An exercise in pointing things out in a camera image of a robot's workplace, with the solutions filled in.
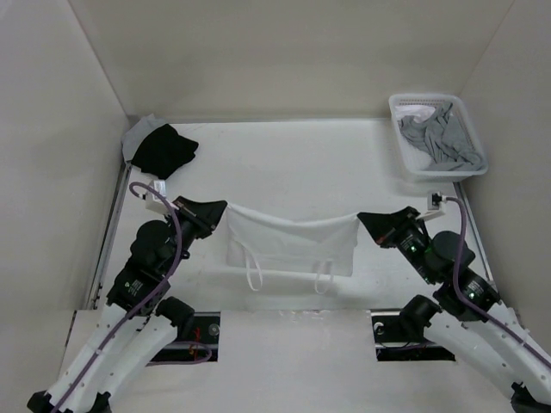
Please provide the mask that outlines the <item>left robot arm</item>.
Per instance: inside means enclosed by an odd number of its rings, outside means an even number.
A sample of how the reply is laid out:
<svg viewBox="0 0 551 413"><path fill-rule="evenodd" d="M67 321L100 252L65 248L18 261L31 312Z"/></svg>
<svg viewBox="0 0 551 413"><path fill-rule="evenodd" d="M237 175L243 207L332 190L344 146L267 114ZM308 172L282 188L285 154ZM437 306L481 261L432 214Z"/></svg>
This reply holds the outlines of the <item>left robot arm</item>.
<svg viewBox="0 0 551 413"><path fill-rule="evenodd" d="M109 412L113 402L166 345L186 342L195 311L168 296L169 278L197 239L212 235L227 203L183 197L162 220L145 222L106 295L96 329L59 380L34 393L32 412Z"/></svg>

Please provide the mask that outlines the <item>white tank top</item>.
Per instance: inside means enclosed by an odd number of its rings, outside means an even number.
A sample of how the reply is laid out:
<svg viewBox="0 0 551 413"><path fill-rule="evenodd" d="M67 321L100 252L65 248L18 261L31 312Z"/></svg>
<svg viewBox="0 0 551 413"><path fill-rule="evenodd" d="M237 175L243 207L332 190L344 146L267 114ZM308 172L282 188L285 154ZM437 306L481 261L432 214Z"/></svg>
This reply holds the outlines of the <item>white tank top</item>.
<svg viewBox="0 0 551 413"><path fill-rule="evenodd" d="M325 294L338 277L353 274L359 218L342 217L295 221L230 204L225 212L228 230L226 264L243 268L249 288L263 287L263 273L314 274L314 291Z"/></svg>

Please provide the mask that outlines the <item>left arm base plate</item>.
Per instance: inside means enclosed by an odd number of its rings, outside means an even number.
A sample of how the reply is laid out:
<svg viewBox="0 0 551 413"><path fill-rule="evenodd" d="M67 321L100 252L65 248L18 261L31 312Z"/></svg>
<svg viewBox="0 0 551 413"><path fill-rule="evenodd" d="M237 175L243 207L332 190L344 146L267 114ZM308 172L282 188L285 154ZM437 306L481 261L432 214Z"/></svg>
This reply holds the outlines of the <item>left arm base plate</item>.
<svg viewBox="0 0 551 413"><path fill-rule="evenodd" d="M216 362L220 342L219 312L198 312L189 327L179 330L176 339L162 348L149 366L191 366Z"/></svg>

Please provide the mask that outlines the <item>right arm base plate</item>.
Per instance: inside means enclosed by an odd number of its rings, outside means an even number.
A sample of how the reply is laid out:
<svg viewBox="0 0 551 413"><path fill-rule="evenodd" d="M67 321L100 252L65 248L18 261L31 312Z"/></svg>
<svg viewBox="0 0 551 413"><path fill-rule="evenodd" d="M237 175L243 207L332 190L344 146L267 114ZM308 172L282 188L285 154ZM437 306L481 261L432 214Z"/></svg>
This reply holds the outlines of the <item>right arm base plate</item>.
<svg viewBox="0 0 551 413"><path fill-rule="evenodd" d="M401 327L397 311L374 311L371 320L378 361L456 361L446 348Z"/></svg>

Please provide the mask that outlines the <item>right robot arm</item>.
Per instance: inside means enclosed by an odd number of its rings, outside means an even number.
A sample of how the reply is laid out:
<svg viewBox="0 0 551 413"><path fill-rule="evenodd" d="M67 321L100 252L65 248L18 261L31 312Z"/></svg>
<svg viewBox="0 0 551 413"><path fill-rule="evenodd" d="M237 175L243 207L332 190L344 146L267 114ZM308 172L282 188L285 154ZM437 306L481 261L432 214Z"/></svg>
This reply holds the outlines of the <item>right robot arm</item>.
<svg viewBox="0 0 551 413"><path fill-rule="evenodd" d="M358 213L383 249L396 249L429 285L431 297L414 296L398 314L373 323L387 351L445 348L489 379L516 412L550 410L550 356L519 323L497 290L469 266L475 258L465 231L431 236L408 206L395 213Z"/></svg>

